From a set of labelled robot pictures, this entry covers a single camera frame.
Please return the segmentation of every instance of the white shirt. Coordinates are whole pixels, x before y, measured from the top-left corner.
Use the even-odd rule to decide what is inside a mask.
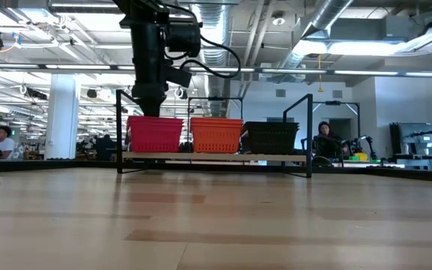
[[[11,159],[11,155],[13,154],[13,150],[14,150],[14,141],[11,138],[6,138],[4,139],[2,142],[0,142],[0,150],[5,152],[5,151],[11,151],[11,153],[9,154],[9,156],[7,156],[7,160]]]

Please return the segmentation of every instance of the black basket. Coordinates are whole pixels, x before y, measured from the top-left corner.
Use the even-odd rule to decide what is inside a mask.
[[[246,122],[241,133],[242,151],[291,155],[298,130],[299,123]]]

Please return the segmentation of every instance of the plastic basket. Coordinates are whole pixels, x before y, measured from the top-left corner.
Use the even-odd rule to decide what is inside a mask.
[[[239,149],[242,120],[192,118],[193,147],[197,153],[234,154]]]
[[[179,151],[183,121],[177,118],[131,116],[127,120],[131,129],[133,152]]]
[[[243,151],[253,154],[291,155],[298,130],[299,123],[246,122],[241,137]]]

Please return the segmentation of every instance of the column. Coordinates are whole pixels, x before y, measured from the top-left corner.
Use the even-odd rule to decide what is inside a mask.
[[[76,157],[80,89],[76,75],[51,77],[45,160]]]

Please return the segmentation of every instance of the orange basket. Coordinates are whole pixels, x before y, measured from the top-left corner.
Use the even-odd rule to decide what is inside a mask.
[[[191,132],[196,153],[234,154],[239,149],[243,121],[226,118],[192,118]]]

